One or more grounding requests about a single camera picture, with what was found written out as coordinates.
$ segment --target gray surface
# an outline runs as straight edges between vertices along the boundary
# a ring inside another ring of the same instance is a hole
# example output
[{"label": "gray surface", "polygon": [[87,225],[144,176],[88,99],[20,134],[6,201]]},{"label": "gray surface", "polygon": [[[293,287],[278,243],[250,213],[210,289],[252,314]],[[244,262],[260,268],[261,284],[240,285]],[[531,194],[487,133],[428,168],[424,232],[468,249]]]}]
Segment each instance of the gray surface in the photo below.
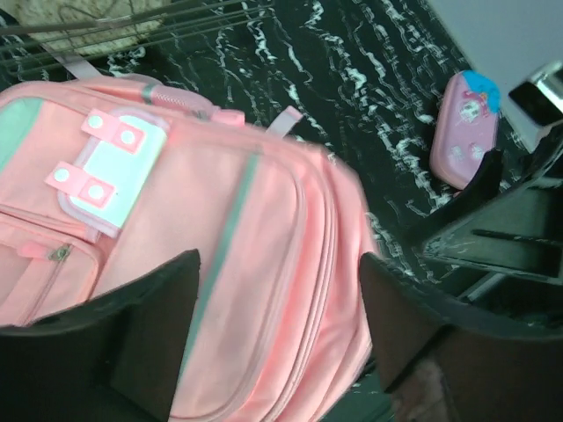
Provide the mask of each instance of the gray surface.
[{"label": "gray surface", "polygon": [[534,69],[563,58],[560,0],[428,0],[478,72],[502,93],[502,111],[533,148],[538,128],[508,99],[508,92]]}]

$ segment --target wire basket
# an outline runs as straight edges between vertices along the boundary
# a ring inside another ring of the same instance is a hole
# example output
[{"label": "wire basket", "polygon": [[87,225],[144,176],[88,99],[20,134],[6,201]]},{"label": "wire basket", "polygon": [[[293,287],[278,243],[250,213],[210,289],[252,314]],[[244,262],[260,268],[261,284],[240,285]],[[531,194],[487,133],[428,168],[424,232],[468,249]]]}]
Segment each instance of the wire basket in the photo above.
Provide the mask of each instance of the wire basket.
[{"label": "wire basket", "polygon": [[274,0],[0,0],[0,66],[11,76],[268,18]]}]

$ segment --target marble table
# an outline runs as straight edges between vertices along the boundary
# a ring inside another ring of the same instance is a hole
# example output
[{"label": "marble table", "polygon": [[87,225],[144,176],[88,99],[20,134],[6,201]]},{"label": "marble table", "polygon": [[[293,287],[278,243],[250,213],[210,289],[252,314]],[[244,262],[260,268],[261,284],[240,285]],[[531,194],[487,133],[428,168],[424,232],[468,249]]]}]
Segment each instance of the marble table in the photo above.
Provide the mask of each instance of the marble table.
[{"label": "marble table", "polygon": [[[264,22],[139,47],[96,64],[113,74],[144,73],[197,91],[243,110],[258,125],[294,106],[304,115],[294,135],[325,145],[359,173],[383,254],[418,282],[446,290],[480,277],[427,262],[402,240],[407,227],[454,193],[433,177],[428,157],[443,89],[468,69],[424,0],[279,0]],[[66,76],[55,71],[39,77]],[[1,76],[0,88],[14,82]],[[506,187],[517,179],[517,158],[525,151],[506,121],[498,145],[510,168]],[[373,404],[376,389],[361,384],[350,395],[362,394]],[[339,411],[348,412],[337,406]]]}]

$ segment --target teal stripe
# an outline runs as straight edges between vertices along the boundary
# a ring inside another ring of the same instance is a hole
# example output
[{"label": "teal stripe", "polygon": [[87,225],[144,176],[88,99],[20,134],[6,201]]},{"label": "teal stripe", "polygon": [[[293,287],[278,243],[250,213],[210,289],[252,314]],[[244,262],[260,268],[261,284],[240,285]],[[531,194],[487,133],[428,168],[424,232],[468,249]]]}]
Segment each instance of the teal stripe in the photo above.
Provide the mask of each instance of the teal stripe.
[{"label": "teal stripe", "polygon": [[145,87],[143,88],[143,91],[141,92],[141,96],[143,97],[143,101],[147,104],[152,104],[152,99],[150,97],[150,94],[152,93],[152,90],[154,89],[154,87],[157,86],[157,84],[146,84]]},{"label": "teal stripe", "polygon": [[192,316],[192,323],[190,325],[190,330],[187,334],[186,346],[184,347],[184,356],[182,357],[182,363],[179,367],[179,375],[184,373],[186,368],[187,359],[194,349],[194,343],[201,328],[201,320],[203,319],[203,313],[213,293],[221,269],[227,255],[229,254],[230,244],[232,238],[237,230],[238,222],[240,220],[240,215],[243,210],[243,206],[250,192],[252,186],[252,181],[254,180],[254,175],[256,174],[256,169],[258,167],[259,156],[252,154],[250,156],[249,162],[246,165],[245,174],[240,182],[237,196],[235,197],[234,204],[230,210],[230,214],[227,218],[227,222],[223,228],[223,233],[219,240],[219,245],[215,256],[213,257],[213,262],[209,268],[209,273],[206,279],[203,281],[200,292],[198,294],[198,302],[194,309],[194,315]]}]

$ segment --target pink backpack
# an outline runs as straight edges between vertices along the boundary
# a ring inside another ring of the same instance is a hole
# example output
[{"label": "pink backpack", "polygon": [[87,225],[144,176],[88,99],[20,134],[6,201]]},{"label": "pink backpack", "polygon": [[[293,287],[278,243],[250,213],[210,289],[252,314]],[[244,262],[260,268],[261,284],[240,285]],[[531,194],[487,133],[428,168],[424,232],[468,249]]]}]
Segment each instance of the pink backpack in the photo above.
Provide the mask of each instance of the pink backpack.
[{"label": "pink backpack", "polygon": [[171,421],[315,421],[370,353],[356,175],[241,112],[142,78],[0,95],[0,325],[27,325],[198,249]]}]

